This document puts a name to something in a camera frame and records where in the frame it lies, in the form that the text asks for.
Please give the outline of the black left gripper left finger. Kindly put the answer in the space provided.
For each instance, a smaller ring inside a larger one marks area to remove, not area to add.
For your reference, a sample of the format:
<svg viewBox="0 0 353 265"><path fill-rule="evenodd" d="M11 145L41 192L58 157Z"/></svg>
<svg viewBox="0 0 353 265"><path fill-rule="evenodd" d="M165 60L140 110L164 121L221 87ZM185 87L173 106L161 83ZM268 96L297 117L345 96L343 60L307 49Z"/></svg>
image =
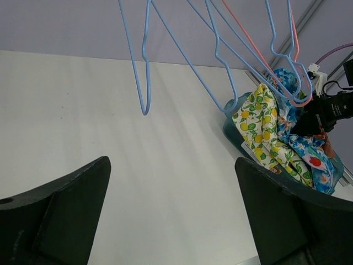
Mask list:
<svg viewBox="0 0 353 265"><path fill-rule="evenodd" d="M1 199L1 264L87 264L110 174L102 156Z"/></svg>

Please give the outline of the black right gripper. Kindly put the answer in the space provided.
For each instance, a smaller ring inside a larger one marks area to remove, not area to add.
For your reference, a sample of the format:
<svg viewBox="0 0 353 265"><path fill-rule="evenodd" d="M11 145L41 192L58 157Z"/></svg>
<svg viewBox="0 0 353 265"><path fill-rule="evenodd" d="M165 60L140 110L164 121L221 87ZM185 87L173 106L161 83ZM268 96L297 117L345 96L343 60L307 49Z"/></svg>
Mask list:
<svg viewBox="0 0 353 265"><path fill-rule="evenodd" d="M339 92L334 96L313 96L304 108L292 133L314 136L333 130L336 122L352 118L352 93Z"/></svg>

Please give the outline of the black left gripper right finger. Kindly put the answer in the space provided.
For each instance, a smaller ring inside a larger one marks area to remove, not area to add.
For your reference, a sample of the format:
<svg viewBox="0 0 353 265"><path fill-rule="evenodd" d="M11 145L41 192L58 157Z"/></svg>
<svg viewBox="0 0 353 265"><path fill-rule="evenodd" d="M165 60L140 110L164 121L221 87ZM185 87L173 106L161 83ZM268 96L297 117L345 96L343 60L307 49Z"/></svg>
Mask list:
<svg viewBox="0 0 353 265"><path fill-rule="evenodd" d="M261 264L352 264L352 202L240 157L235 172Z"/></svg>

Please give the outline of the blue floral skirt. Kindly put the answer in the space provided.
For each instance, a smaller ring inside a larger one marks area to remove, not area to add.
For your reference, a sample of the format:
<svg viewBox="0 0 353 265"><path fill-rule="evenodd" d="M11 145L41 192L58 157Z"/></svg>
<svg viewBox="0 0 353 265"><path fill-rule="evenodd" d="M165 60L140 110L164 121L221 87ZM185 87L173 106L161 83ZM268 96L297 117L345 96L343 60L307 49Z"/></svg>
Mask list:
<svg viewBox="0 0 353 265"><path fill-rule="evenodd" d="M279 142L289 148L292 158L285 163L285 169L296 181L321 193L334 192L334 166L325 153L324 135L299 136L291 129L299 121L303 109L294 107L290 102L276 96L279 115L277 135Z"/></svg>

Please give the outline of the lemon print skirt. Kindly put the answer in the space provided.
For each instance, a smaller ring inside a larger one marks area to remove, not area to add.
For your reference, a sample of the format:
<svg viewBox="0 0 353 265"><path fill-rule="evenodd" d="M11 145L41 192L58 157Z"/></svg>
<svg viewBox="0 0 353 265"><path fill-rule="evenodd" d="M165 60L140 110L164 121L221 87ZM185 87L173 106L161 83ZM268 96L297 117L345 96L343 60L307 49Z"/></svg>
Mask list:
<svg viewBox="0 0 353 265"><path fill-rule="evenodd" d="M313 188L311 171L303 159L279 140L277 118L275 96L265 84L260 84L233 114L232 121L255 155L255 160L264 168L276 173L283 168L290 177Z"/></svg>

